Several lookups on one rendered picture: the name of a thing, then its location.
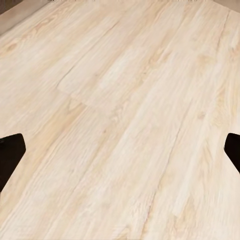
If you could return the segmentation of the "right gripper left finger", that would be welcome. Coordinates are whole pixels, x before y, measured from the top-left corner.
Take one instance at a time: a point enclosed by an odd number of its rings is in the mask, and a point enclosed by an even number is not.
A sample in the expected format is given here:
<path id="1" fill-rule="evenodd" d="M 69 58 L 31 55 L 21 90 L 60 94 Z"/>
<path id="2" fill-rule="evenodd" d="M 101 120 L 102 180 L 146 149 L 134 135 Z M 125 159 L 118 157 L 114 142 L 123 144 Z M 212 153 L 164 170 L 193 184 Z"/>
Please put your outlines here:
<path id="1" fill-rule="evenodd" d="M 26 153 L 22 133 L 0 138 L 0 193 Z"/>

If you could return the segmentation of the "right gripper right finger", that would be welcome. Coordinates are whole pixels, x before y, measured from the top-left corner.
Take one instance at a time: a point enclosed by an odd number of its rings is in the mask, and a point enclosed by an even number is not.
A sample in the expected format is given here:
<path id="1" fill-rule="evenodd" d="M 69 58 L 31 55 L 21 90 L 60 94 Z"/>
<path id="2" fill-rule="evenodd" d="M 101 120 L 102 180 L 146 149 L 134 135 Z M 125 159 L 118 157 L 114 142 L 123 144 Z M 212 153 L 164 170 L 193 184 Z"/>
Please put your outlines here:
<path id="1" fill-rule="evenodd" d="M 240 173 L 240 135 L 229 133 L 227 135 L 224 151 Z"/>

